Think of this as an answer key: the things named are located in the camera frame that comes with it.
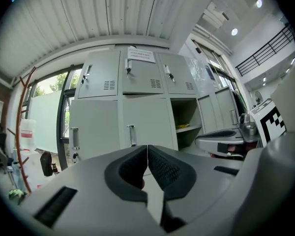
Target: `black metal railing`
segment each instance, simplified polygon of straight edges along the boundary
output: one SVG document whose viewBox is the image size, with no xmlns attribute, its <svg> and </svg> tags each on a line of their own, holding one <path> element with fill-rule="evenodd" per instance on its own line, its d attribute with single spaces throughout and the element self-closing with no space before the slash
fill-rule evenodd
<svg viewBox="0 0 295 236">
<path fill-rule="evenodd" d="M 287 44 L 294 39 L 291 25 L 285 26 L 268 43 L 251 55 L 248 59 L 240 63 L 236 68 L 241 76 L 261 65 L 263 62 L 276 55 Z"/>
</svg>

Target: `transparent plastic sheet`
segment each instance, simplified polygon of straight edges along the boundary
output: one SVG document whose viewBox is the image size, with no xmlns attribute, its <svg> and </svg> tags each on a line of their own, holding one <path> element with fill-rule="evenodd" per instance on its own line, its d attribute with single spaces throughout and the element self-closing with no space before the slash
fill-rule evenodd
<svg viewBox="0 0 295 236">
<path fill-rule="evenodd" d="M 209 69 L 208 63 L 206 61 L 187 57 L 185 57 L 185 59 L 191 71 L 192 77 L 195 80 L 200 97 L 215 92 L 213 81 L 207 72 L 207 68 Z"/>
</svg>

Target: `fan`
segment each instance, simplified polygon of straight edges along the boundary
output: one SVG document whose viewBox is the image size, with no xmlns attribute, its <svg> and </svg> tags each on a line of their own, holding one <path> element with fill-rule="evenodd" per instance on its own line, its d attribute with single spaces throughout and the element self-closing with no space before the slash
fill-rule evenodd
<svg viewBox="0 0 295 236">
<path fill-rule="evenodd" d="M 257 105 L 259 105 L 261 102 L 263 102 L 262 95 L 259 91 L 255 92 L 255 98 L 256 98 Z"/>
</svg>

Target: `yellow object on shelf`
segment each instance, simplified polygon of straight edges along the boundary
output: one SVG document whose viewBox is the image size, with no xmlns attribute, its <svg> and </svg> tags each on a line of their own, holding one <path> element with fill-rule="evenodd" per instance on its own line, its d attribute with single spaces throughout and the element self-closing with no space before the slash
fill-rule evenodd
<svg viewBox="0 0 295 236">
<path fill-rule="evenodd" d="M 182 124 L 182 125 L 177 125 L 176 126 L 176 129 L 180 129 L 180 128 L 186 128 L 186 127 L 189 127 L 190 126 L 190 124 Z"/>
</svg>

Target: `black backpack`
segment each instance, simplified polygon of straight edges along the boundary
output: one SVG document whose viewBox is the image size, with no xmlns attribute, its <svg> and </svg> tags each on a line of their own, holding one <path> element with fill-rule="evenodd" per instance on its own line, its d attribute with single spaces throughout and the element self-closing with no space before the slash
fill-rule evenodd
<svg viewBox="0 0 295 236">
<path fill-rule="evenodd" d="M 51 176 L 53 169 L 51 168 L 51 155 L 50 152 L 45 151 L 40 157 L 41 168 L 45 176 Z"/>
</svg>

